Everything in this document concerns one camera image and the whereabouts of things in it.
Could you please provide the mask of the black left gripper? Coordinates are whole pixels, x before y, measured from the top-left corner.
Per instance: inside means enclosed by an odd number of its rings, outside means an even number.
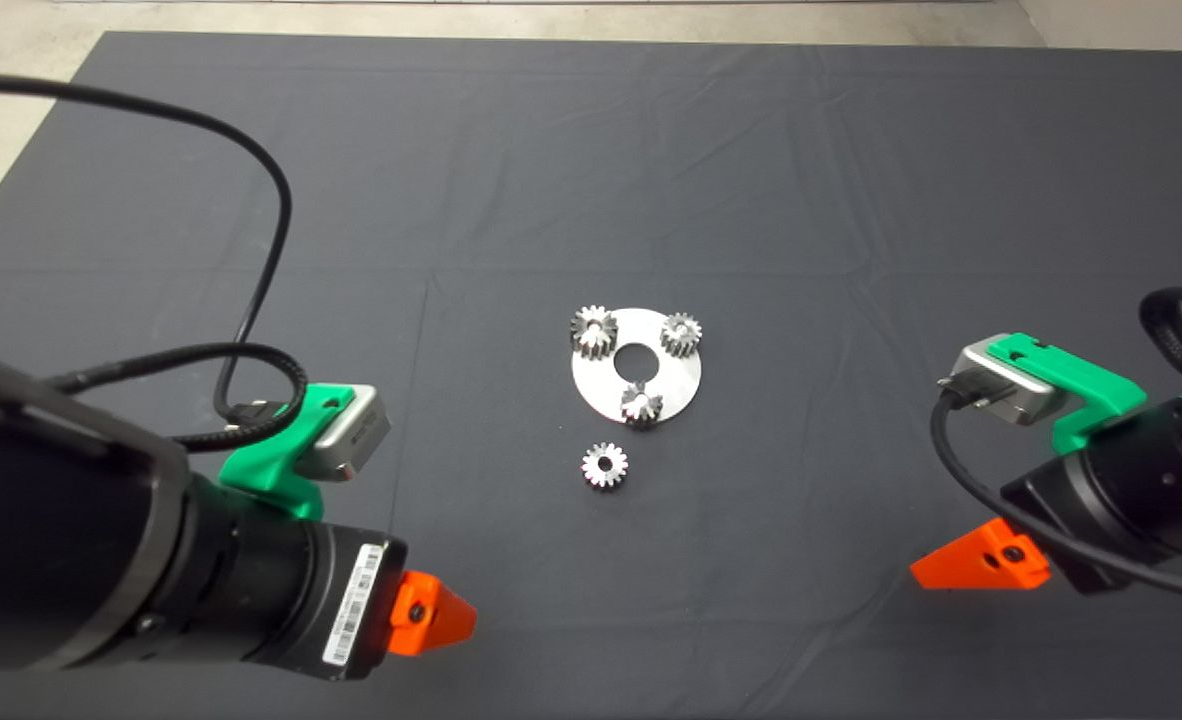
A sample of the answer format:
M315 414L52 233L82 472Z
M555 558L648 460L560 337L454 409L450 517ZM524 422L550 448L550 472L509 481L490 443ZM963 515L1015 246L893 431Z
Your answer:
M416 657L475 635L475 607L434 575L404 571L402 539L325 523L313 523L309 537L311 573L286 633L286 670L355 682L387 651Z

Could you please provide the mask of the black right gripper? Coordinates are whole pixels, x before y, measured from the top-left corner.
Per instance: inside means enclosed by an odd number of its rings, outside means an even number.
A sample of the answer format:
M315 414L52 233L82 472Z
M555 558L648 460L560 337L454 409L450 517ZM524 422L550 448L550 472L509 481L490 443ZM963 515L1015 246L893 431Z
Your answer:
M1077 541L1154 566L1167 559L1163 544L1139 533L1103 497L1084 452L1044 462L1004 484L1001 497ZM930 591L1034 591L1052 578L1033 538L994 518L908 566Z

